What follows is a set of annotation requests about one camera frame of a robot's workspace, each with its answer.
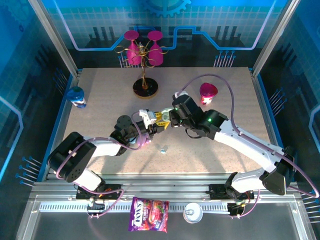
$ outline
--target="black round base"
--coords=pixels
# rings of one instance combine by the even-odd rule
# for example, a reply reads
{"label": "black round base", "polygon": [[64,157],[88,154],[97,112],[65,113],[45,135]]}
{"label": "black round base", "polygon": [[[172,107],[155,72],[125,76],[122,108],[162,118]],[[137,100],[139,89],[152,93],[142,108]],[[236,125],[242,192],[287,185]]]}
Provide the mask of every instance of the black round base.
{"label": "black round base", "polygon": [[139,97],[143,99],[152,98],[158,91],[158,83],[153,80],[152,78],[146,77],[145,78],[146,85],[148,86],[147,89],[142,87],[142,78],[135,81],[133,84],[133,91]]}

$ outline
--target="pink wine glass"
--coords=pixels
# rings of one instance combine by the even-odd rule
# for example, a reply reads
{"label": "pink wine glass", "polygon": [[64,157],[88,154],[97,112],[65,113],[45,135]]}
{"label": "pink wine glass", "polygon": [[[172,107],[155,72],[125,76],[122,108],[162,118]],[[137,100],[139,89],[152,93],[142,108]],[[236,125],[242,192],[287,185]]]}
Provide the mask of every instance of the pink wine glass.
{"label": "pink wine glass", "polygon": [[152,66],[159,66],[164,62],[164,55],[162,54],[161,47],[157,44],[157,41],[162,39],[163,34],[160,31],[151,31],[148,33],[148,39],[153,41],[153,46],[149,50],[149,63]]}
{"label": "pink wine glass", "polygon": [[130,65],[138,65],[141,63],[141,56],[138,55],[139,47],[136,45],[135,40],[139,37],[139,33],[134,30],[126,31],[124,38],[131,41],[126,56]]}

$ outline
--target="blue bottle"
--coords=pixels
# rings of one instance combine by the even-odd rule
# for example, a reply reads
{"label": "blue bottle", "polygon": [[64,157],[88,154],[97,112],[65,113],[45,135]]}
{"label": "blue bottle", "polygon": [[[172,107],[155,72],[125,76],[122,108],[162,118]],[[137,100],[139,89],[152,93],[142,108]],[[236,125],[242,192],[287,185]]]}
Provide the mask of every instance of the blue bottle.
{"label": "blue bottle", "polygon": [[77,108],[83,109],[87,106],[85,92],[81,87],[74,86],[66,93],[66,99],[72,102]]}

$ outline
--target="pink cup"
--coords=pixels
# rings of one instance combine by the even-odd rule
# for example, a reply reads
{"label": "pink cup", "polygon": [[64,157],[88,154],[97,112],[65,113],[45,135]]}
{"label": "pink cup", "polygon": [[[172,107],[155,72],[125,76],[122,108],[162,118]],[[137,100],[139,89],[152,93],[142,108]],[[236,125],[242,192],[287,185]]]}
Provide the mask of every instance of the pink cup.
{"label": "pink cup", "polygon": [[207,105],[218,94],[218,89],[211,83],[205,82],[200,87],[201,103]]}

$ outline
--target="candy bag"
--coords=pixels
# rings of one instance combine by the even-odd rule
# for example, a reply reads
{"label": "candy bag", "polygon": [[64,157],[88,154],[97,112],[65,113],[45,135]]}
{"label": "candy bag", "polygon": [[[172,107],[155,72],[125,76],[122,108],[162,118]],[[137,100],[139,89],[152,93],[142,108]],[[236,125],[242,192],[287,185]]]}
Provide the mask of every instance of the candy bag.
{"label": "candy bag", "polygon": [[133,197],[128,230],[167,232],[168,201]]}

